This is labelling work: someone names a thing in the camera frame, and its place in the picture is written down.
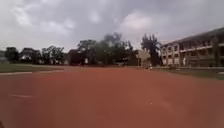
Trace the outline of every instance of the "roof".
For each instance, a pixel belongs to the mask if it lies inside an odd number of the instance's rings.
[[[23,48],[23,50],[21,51],[21,54],[30,54],[34,51],[33,48]]]
[[[185,41],[200,40],[200,39],[203,39],[203,38],[213,37],[213,36],[216,36],[216,35],[219,35],[219,34],[224,34],[224,27],[213,29],[211,31],[207,31],[207,32],[204,32],[204,33],[201,33],[201,34],[189,36],[189,37],[186,37],[186,38],[183,38],[183,39],[180,39],[180,40],[176,40],[176,41],[164,44],[164,46],[169,45],[169,44],[173,44],[173,43],[182,43],[182,42],[185,42]]]

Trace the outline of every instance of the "white line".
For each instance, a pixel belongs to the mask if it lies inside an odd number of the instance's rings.
[[[8,94],[11,97],[17,97],[17,98],[32,98],[31,95],[20,95],[20,94]]]
[[[54,70],[54,71],[39,71],[36,73],[56,73],[56,72],[63,72],[64,70]]]
[[[9,72],[9,73],[0,73],[0,76],[10,76],[10,75],[25,75],[31,74],[32,72]]]

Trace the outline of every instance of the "tree canopy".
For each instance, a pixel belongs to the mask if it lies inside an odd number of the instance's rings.
[[[142,37],[142,49],[149,52],[152,66],[162,65],[162,60],[159,56],[160,45],[161,44],[154,35],[144,35]]]
[[[42,61],[44,64],[64,64],[64,48],[63,47],[56,47],[50,46],[48,48],[43,48],[41,51],[42,54]]]
[[[101,41],[82,40],[76,50],[70,50],[69,56],[76,58],[70,60],[79,60],[80,63],[84,63],[85,59],[88,59],[89,65],[125,63],[134,57],[130,41],[122,40],[119,33],[107,34]]]
[[[5,57],[9,62],[15,63],[19,61],[19,52],[15,47],[7,47],[5,51]]]
[[[19,60],[21,62],[32,62],[32,55],[33,55],[34,49],[33,48],[23,48],[23,50],[19,53]]]

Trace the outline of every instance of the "multi-story building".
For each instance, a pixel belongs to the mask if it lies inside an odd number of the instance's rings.
[[[224,27],[164,44],[161,55],[164,65],[224,66]]]

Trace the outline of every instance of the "field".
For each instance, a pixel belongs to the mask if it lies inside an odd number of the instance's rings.
[[[130,68],[0,76],[5,128],[223,128],[224,82]]]
[[[37,71],[51,71],[51,70],[59,70],[59,69],[49,67],[34,67],[31,65],[0,64],[0,73],[37,72]]]
[[[212,78],[218,80],[224,80],[224,69],[189,69],[189,68],[181,68],[181,69],[155,69],[159,71],[166,71],[170,73],[194,76],[199,78]]]

